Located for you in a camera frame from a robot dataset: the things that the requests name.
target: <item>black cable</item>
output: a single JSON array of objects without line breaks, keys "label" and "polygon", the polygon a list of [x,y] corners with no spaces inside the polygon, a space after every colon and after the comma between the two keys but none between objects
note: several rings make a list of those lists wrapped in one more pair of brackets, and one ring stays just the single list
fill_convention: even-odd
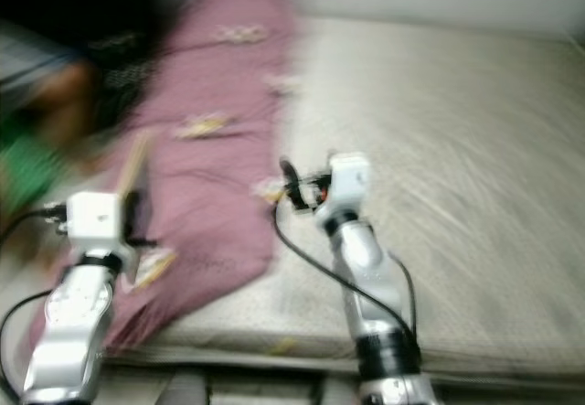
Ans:
[{"label": "black cable", "polygon": [[[4,230],[4,232],[2,234],[0,234],[0,258],[2,257],[2,247],[4,246],[6,240],[16,231],[18,226],[24,220],[26,220],[28,218],[34,218],[34,217],[44,217],[47,215],[48,215],[48,213],[44,209],[33,210],[33,211],[29,211],[23,215],[20,215],[18,218],[13,220],[12,223]],[[30,303],[33,300],[36,300],[37,298],[47,296],[49,293],[50,293],[50,291],[44,291],[42,293],[37,293],[35,295],[31,295],[30,297],[25,298],[24,300],[21,300],[20,302],[15,304],[8,311],[8,313],[3,318],[2,323],[0,324],[0,389],[14,403],[18,403],[19,396],[18,396],[18,393],[16,392],[15,388],[10,384],[10,382],[8,380],[8,377],[6,375],[5,366],[4,366],[4,361],[2,359],[2,336],[4,334],[5,325],[8,321],[8,319],[14,314],[14,312],[16,312],[18,309],[20,309],[23,305]]]},{"label": "black cable", "polygon": [[281,240],[281,242],[289,250],[291,250],[292,252],[294,252],[297,256],[299,256],[301,259],[303,259],[306,262],[308,262],[310,265],[314,266],[318,271],[322,272],[327,277],[335,280],[336,282],[338,282],[339,284],[341,284],[342,286],[344,286],[346,289],[349,289],[350,291],[352,291],[354,293],[357,293],[358,295],[360,295],[361,297],[365,298],[366,300],[368,300],[369,302],[371,302],[375,306],[379,307],[383,311],[385,311],[388,314],[390,314],[390,316],[392,316],[392,318],[394,318],[396,320],[396,322],[399,324],[400,329],[402,329],[402,333],[405,335],[405,337],[409,341],[410,346],[414,350],[414,352],[417,355],[417,358],[418,358],[418,360],[420,362],[420,360],[421,360],[421,353],[420,353],[420,348],[419,348],[419,343],[417,341],[417,337],[414,335],[414,333],[410,329],[409,325],[406,324],[406,322],[404,321],[404,319],[394,309],[392,309],[391,307],[387,306],[386,304],[383,304],[382,302],[379,301],[379,299],[377,299],[373,295],[370,295],[369,293],[367,293],[366,291],[364,291],[360,287],[354,285],[353,283],[351,283],[348,280],[344,279],[340,275],[338,275],[335,272],[329,270],[327,267],[325,267],[324,265],[322,265],[321,263],[319,263],[316,259],[314,259],[313,257],[311,257],[311,255],[309,255],[308,253],[306,253],[305,251],[303,251],[299,247],[297,247],[291,240],[289,240],[284,235],[284,233],[281,231],[281,228],[278,225],[278,208],[279,208],[279,206],[280,206],[279,204],[281,202],[282,202],[282,198],[279,198],[276,201],[276,203],[274,204],[274,207],[272,208],[272,224],[274,225],[274,230],[276,231],[276,235]]},{"label": "black cable", "polygon": [[417,327],[417,323],[418,323],[417,294],[414,292],[414,282],[412,281],[412,277],[410,276],[409,269],[406,267],[404,262],[396,254],[394,254],[392,251],[387,250],[387,253],[388,253],[388,256],[390,257],[390,259],[395,261],[396,264],[402,270],[402,273],[404,274],[404,278],[406,279],[406,283],[409,287],[410,329],[412,330],[412,334],[414,335],[414,337],[418,341],[419,333],[417,330],[418,329],[418,327]]}]

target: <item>white mattress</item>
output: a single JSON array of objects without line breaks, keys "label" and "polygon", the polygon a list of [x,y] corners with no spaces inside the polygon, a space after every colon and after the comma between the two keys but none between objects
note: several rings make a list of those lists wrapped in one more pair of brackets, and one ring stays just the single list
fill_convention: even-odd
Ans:
[{"label": "white mattress", "polygon": [[[585,375],[585,56],[567,44],[307,20],[279,152],[366,152],[364,215],[409,266],[437,372]],[[311,217],[291,237],[331,264]],[[291,253],[133,362],[354,370],[340,288]]]}]

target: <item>mattress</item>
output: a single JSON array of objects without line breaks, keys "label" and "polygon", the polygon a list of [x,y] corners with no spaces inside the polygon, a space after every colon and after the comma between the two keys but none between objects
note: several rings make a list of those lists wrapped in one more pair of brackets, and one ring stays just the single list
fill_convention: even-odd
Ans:
[{"label": "mattress", "polygon": [[[278,152],[365,152],[364,216],[409,267],[434,373],[585,376],[585,55],[570,44],[305,19]],[[331,265],[310,216],[289,236]],[[341,290],[278,247],[257,281],[118,361],[356,369]]]}]

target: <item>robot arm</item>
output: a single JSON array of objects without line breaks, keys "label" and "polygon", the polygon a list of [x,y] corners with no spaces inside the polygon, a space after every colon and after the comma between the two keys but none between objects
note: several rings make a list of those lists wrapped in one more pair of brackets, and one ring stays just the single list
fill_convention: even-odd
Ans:
[{"label": "robot arm", "polygon": [[101,346],[113,317],[115,282],[133,282],[138,259],[123,233],[115,194],[82,192],[67,201],[67,231],[77,260],[45,304],[45,330],[33,352],[23,404],[91,403]]},{"label": "robot arm", "polygon": [[[396,264],[381,249],[374,230],[359,218],[369,186],[370,168],[361,154],[335,155],[329,172],[304,181],[316,186],[316,205],[299,200],[300,181],[289,175],[287,195],[297,209],[310,208],[330,240],[338,275],[374,296],[398,314],[403,311]],[[436,405],[431,383],[420,372],[420,359],[399,322],[358,294],[344,289],[346,318],[356,343],[364,405]]]}]

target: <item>pink cloth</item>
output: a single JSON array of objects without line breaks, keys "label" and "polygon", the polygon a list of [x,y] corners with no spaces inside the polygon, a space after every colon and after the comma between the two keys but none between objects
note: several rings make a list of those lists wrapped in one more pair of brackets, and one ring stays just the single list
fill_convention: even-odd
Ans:
[{"label": "pink cloth", "polygon": [[[219,27],[261,25],[256,44],[218,43]],[[178,258],[147,288],[117,291],[112,349],[136,346],[177,317],[263,274],[272,259],[268,212],[250,188],[273,175],[278,99],[266,77],[285,71],[293,36],[288,0],[198,0],[166,39],[148,97],[126,124],[112,158],[120,166],[136,131],[154,128],[150,238]],[[173,136],[185,118],[221,112],[229,133],[205,140]],[[33,342],[44,324],[33,324]]]}]

